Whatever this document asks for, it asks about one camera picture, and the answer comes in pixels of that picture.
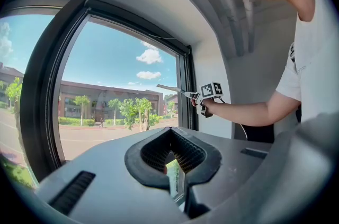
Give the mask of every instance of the sky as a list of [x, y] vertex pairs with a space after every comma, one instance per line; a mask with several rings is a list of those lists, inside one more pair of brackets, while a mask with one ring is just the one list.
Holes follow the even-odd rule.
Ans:
[[[24, 73], [52, 18], [16, 15], [0, 19], [0, 61], [4, 66]], [[63, 80], [172, 94], [156, 85], [176, 86], [176, 59], [133, 36], [87, 22], [71, 50]]]

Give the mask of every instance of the hand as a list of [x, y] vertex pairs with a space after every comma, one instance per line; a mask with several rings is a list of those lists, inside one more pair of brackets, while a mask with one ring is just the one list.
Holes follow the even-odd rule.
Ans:
[[196, 104], [196, 102], [195, 102], [195, 99], [191, 99], [191, 104], [192, 104], [194, 107], [197, 106], [197, 104]]
[[[192, 103], [192, 105], [193, 105], [194, 107], [197, 106], [197, 103], [195, 102], [195, 99], [191, 99], [191, 103]], [[213, 103], [215, 103], [215, 101], [214, 101], [212, 98], [208, 98], [208, 99], [203, 100], [201, 104], [204, 105], [204, 106], [206, 106], [206, 107], [208, 108], [208, 107], [211, 106]]]
[[206, 106], [207, 108], [210, 108], [211, 105], [213, 105], [215, 103], [215, 101], [212, 98], [208, 98], [205, 100], [202, 100], [202, 105]]

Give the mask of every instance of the person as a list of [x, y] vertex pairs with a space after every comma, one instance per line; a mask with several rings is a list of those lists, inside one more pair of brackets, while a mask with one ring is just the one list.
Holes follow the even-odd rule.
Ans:
[[301, 121], [339, 110], [339, 35], [331, 0], [286, 0], [297, 10], [295, 41], [281, 80], [267, 102], [217, 103], [203, 100], [208, 112], [247, 126], [268, 126], [302, 102]]
[[99, 125], [99, 128], [101, 127], [101, 128], [104, 128], [104, 117], [103, 116], [101, 116], [101, 118], [100, 118], [100, 125]]

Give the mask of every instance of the building roof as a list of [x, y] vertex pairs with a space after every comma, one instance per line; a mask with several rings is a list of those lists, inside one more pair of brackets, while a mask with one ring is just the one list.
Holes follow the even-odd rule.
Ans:
[[[5, 67], [5, 66], [0, 67], [0, 73], [12, 75], [12, 76], [17, 76], [17, 77], [23, 77], [24, 76], [23, 73], [21, 73], [20, 71], [14, 69], [14, 68]], [[109, 87], [109, 86], [97, 86], [97, 85], [82, 84], [82, 83], [76, 83], [76, 82], [70, 82], [70, 81], [61, 81], [61, 84], [64, 85], [64, 86], [99, 89], [99, 90], [102, 90], [102, 91], [115, 91], [115, 92], [129, 92], [129, 93], [136, 93], [136, 94], [140, 93], [140, 94], [149, 94], [149, 95], [159, 95], [161, 99], [163, 98], [163, 94], [161, 92], [150, 91], [150, 90], [137, 91], [137, 90], [133, 90], [133, 89], [125, 89], [125, 88]]]
[[23, 73], [11, 67], [5, 67], [5, 66], [0, 67], [0, 73], [8, 74], [8, 75], [16, 76], [16, 77], [21, 77], [21, 78], [23, 77]]
[[168, 102], [178, 103], [178, 94], [174, 94], [173, 96], [167, 98], [166, 103]]
[[119, 88], [119, 87], [109, 87], [109, 86], [97, 86], [97, 85], [90, 85], [90, 84], [82, 84], [82, 83], [76, 83], [76, 82], [70, 82], [70, 81], [61, 81], [61, 84], [64, 86], [73, 86], [73, 87], [82, 87], [82, 88], [91, 88], [91, 89], [99, 89], [102, 91], [115, 91], [115, 92], [129, 92], [129, 93], [136, 93], [136, 94], [149, 94], [149, 95], [159, 95], [162, 98], [161, 92], [155, 92], [155, 91], [137, 91], [134, 89], [125, 89], [125, 88]]

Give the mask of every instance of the gray plastic surface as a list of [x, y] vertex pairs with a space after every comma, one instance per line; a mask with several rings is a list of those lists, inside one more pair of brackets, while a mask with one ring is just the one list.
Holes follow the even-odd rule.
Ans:
[[[223, 139], [178, 128], [222, 153], [215, 176], [192, 187], [197, 203], [210, 210], [194, 219], [169, 193], [141, 185], [124, 164], [126, 150], [161, 129], [99, 144], [43, 180], [38, 197], [49, 202], [80, 171], [96, 174], [69, 217], [82, 223], [286, 223], [317, 198], [338, 158], [339, 114], [320, 115], [270, 144]], [[241, 153], [268, 151], [265, 159]]]
[[[82, 223], [181, 223], [189, 220], [181, 212], [167, 191], [146, 187], [137, 182], [127, 171], [124, 156], [133, 144], [161, 131], [161, 129], [137, 133], [125, 138], [99, 144], [42, 181], [38, 197], [51, 201], [79, 172], [96, 176], [80, 198], [69, 217]], [[257, 144], [240, 140], [215, 137], [179, 128], [218, 148], [223, 154], [220, 171], [211, 183], [199, 187], [199, 201], [215, 207], [234, 193], [258, 168], [262, 159], [240, 153], [247, 147], [268, 151], [269, 144]]]

